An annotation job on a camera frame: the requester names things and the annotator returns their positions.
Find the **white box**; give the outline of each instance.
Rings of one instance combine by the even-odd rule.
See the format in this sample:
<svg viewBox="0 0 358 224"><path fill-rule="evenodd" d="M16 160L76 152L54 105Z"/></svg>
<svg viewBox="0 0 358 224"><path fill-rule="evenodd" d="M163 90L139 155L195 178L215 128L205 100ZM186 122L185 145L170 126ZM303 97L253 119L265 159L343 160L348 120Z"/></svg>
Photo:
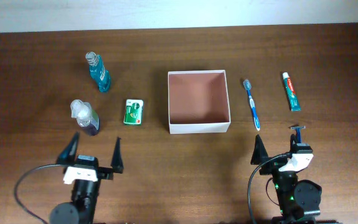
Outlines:
<svg viewBox="0 0 358 224"><path fill-rule="evenodd" d="M171 134L224 133L231 123L225 70L167 73Z"/></svg>

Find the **blue toothbrush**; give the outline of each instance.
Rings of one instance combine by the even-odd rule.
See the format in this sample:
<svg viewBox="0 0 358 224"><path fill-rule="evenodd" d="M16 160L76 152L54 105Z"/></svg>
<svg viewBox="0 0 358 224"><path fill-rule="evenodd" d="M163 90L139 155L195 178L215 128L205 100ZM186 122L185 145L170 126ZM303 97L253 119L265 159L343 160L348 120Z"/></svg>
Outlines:
<svg viewBox="0 0 358 224"><path fill-rule="evenodd" d="M260 123L259 123L259 118L258 118L258 115L256 114L256 108L255 108L255 102L253 101L252 99L252 96L251 96L251 83L249 80L245 80L243 82L243 86L245 87L247 93L248 93L248 97L249 97L249 105L251 106L251 109L252 109L252 115L253 115L253 122L255 123L255 127L256 127L256 130L260 130Z"/></svg>

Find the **blue bottle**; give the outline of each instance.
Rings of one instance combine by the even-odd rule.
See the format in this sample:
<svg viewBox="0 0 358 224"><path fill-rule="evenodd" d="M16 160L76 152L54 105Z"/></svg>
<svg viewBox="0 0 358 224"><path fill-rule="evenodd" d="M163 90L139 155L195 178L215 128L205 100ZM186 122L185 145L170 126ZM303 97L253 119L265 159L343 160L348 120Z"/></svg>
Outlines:
<svg viewBox="0 0 358 224"><path fill-rule="evenodd" d="M100 92L105 93L110 89L111 77L108 70L105 69L103 60L95 52L86 54L86 60L89 63L90 76L96 81Z"/></svg>

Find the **mouthwash bottle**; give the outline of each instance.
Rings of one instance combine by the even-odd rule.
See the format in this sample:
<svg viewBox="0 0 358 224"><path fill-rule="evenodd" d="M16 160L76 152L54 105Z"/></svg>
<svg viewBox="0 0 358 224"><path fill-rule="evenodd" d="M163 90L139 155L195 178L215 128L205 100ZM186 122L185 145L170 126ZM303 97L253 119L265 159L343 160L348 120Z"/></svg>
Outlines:
<svg viewBox="0 0 358 224"><path fill-rule="evenodd" d="M95 52L86 54L89 63L90 76L96 81L100 92L105 93L110 89L111 77L108 70L105 70L103 60Z"/></svg>
<svg viewBox="0 0 358 224"><path fill-rule="evenodd" d="M100 119L89 103L74 100L71 103L71 112L72 118L77 119L79 126L82 127L86 134L90 136L98 134L100 130Z"/></svg>

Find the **wooden table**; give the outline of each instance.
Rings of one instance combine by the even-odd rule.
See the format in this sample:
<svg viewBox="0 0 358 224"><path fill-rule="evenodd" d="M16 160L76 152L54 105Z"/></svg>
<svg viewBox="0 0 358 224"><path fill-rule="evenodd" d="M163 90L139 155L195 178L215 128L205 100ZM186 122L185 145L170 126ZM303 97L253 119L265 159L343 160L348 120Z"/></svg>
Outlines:
<svg viewBox="0 0 358 224"><path fill-rule="evenodd" d="M100 93L85 54L101 54L113 79ZM227 72L232 124L227 133L170 135L167 72ZM302 107L291 112L280 72L290 73ZM241 78L249 78L261 131ZM144 123L124 126L124 102L144 100ZM103 181L95 222L218 223L249 219L246 191L255 136L269 155L289 151L292 124L306 125L314 149L299 179L323 187L323 219L358 223L358 24L203 29L104 30L0 34L0 223L38 223L15 203L25 171L55 162L75 131L70 102L92 104L101 118L95 137L81 135L78 153L110 164L122 138L122 175ZM26 179L23 202L48 218L70 199L62 170ZM252 184L255 216L280 209L266 196L268 176ZM269 193L276 200L273 186Z"/></svg>

